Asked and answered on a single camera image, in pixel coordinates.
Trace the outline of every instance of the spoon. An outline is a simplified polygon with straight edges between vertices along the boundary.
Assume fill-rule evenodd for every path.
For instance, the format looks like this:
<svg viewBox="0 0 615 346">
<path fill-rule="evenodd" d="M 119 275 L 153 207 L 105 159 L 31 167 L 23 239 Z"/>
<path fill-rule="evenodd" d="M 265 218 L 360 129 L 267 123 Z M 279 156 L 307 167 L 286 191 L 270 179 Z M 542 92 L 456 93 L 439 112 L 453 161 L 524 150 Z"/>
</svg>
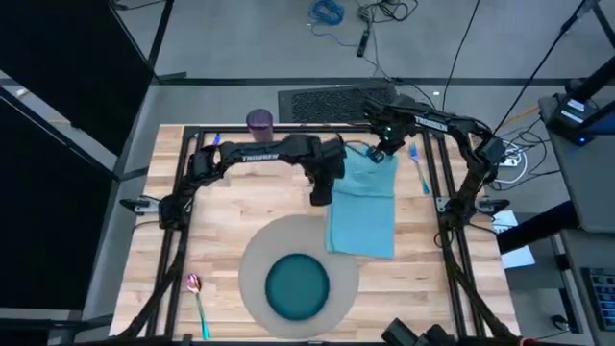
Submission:
<svg viewBox="0 0 615 346">
<path fill-rule="evenodd" d="M 199 317 L 201 317 L 201 330 L 203 331 L 203 339 L 209 339 L 209 328 L 205 321 L 205 313 L 203 312 L 203 303 L 201 303 L 201 279 L 196 274 L 189 274 L 187 277 L 187 288 L 194 293 L 196 298 L 196 306 L 199 309 Z"/>
</svg>

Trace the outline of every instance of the blue towel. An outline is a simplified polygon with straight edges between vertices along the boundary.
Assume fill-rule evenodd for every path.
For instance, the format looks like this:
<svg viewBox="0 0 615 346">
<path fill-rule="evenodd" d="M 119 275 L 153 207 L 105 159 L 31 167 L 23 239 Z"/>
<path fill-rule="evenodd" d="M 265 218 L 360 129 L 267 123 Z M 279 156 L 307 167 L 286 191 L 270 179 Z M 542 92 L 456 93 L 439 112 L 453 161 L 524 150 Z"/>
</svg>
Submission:
<svg viewBox="0 0 615 346">
<path fill-rule="evenodd" d="M 367 151 L 365 146 L 353 148 Z M 335 180 L 327 214 L 327 251 L 393 259 L 397 158 L 375 163 L 350 148 L 346 154 L 346 173 Z"/>
</svg>

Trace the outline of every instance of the black keyboard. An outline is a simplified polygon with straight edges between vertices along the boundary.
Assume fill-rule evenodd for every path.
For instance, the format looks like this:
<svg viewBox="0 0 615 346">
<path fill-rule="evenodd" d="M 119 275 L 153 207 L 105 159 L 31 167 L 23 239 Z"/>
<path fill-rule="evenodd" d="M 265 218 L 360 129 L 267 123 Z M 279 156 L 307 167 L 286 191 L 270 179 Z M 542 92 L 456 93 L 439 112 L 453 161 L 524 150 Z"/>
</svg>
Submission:
<svg viewBox="0 0 615 346">
<path fill-rule="evenodd" d="M 615 269 L 581 270 L 601 329 L 615 331 Z"/>
</svg>

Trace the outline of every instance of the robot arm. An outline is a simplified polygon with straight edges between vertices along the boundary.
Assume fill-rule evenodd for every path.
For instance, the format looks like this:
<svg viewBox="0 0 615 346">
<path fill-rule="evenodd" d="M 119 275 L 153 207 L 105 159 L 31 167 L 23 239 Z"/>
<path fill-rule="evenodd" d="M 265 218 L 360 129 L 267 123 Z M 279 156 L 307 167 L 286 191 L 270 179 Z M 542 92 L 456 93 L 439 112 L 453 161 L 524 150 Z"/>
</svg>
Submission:
<svg viewBox="0 0 615 346">
<path fill-rule="evenodd" d="M 415 136 L 417 127 L 455 139 L 459 153 L 467 163 L 468 173 L 459 191 L 447 203 L 440 223 L 447 229 L 466 225 L 474 214 L 474 202 L 483 184 L 492 182 L 497 176 L 498 165 L 504 155 L 502 140 L 493 136 L 489 127 L 476 119 L 434 110 L 413 99 L 409 99 L 403 107 L 368 100 L 364 108 L 371 131 L 380 139 L 378 146 L 370 153 L 373 161 L 381 160 L 384 155 L 392 155 L 403 147 L 404 138 Z M 476 149 L 472 148 L 469 134 L 482 139 Z"/>
<path fill-rule="evenodd" d="M 213 161 L 216 152 L 220 154 L 219 162 Z M 241 162 L 280 160 L 300 164 L 314 184 L 309 195 L 311 204 L 326 206 L 332 200 L 333 181 L 344 177 L 345 157 L 341 138 L 321 142 L 319 137 L 307 135 L 289 135 L 283 140 L 266 143 L 225 142 L 203 147 L 190 156 L 186 174 L 173 194 L 160 201 L 160 227 L 177 230 L 186 226 L 186 211 L 196 190 L 222 179 L 232 165 Z"/>
</svg>

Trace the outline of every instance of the teal spoon handle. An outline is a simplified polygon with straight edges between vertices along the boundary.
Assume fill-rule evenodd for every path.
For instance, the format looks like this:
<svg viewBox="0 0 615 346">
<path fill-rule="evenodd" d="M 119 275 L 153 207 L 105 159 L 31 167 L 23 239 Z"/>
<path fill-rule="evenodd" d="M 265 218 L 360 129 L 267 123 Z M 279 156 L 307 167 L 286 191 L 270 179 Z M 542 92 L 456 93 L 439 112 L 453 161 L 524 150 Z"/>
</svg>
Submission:
<svg viewBox="0 0 615 346">
<path fill-rule="evenodd" d="M 209 328 L 208 323 L 205 319 L 205 313 L 203 312 L 203 304 L 201 304 L 201 297 L 198 294 L 194 295 L 196 297 L 196 306 L 199 309 L 199 316 L 201 317 L 201 330 L 203 331 L 203 339 L 209 339 Z"/>
</svg>

